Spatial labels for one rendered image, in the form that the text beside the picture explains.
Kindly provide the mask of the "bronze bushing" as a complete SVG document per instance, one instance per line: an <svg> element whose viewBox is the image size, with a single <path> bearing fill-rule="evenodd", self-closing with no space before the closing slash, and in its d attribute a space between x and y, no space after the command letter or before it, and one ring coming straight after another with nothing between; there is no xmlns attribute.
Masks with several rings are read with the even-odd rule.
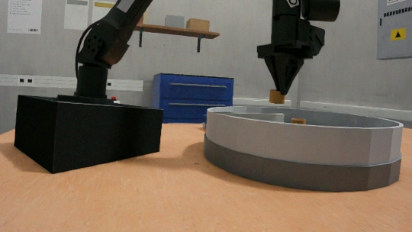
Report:
<svg viewBox="0 0 412 232"><path fill-rule="evenodd" d="M303 120L303 121L296 121L296 120ZM305 119L299 119L299 118L292 118L291 123L292 124L305 124L306 120Z"/></svg>
<svg viewBox="0 0 412 232"><path fill-rule="evenodd" d="M285 103L285 95L281 95L281 92L274 92L277 91L276 89L270 90L270 97L269 102L274 104L284 104Z"/></svg>

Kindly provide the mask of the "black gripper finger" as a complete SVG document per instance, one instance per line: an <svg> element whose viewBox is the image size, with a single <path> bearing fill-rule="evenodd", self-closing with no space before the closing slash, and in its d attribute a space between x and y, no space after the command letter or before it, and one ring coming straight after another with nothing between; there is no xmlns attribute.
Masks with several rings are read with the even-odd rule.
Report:
<svg viewBox="0 0 412 232"><path fill-rule="evenodd" d="M280 87L279 87L279 82L278 82L278 73L276 70L276 66L275 66L275 58L274 57L266 57L265 58L265 63L272 75L272 78L274 80L275 83L275 87L277 89L278 92L280 92ZM291 66L286 66L286 70L285 70L285 85L288 81L288 77L290 75L291 72Z"/></svg>
<svg viewBox="0 0 412 232"><path fill-rule="evenodd" d="M294 58L290 56L276 56L275 64L276 64L276 69L278 73L278 82L279 82L281 95L287 95L289 89L291 88L293 81L295 80L295 77L297 76L302 66L304 65L304 60L300 60L298 58ZM288 77L288 81L285 85L286 65L291 66L292 69Z"/></svg>

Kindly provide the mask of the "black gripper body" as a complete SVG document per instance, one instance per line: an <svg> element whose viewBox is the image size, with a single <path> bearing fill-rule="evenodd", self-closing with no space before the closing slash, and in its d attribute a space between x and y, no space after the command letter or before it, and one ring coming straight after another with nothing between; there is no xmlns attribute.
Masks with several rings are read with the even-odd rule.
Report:
<svg viewBox="0 0 412 232"><path fill-rule="evenodd" d="M312 60L315 45L298 40L299 18L297 15L282 15L280 20L273 18L271 44L257 46L258 58L290 56L300 60ZM289 48L291 49L289 50Z"/></svg>

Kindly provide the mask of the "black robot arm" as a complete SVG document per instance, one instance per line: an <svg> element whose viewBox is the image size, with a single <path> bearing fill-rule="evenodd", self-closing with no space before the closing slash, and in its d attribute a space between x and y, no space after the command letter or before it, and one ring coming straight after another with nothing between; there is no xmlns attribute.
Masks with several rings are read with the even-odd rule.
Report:
<svg viewBox="0 0 412 232"><path fill-rule="evenodd" d="M79 66L74 96L57 95L57 100L89 104L114 103L107 99L108 69L120 62L130 45L135 27L153 0L117 0L113 8L94 24L76 57ZM298 19L298 40L315 45L317 56L325 44L325 30L309 21L335 22L340 13L340 0L272 0L272 18L282 15ZM78 96L88 97L79 98ZM94 99L102 98L102 99Z"/></svg>

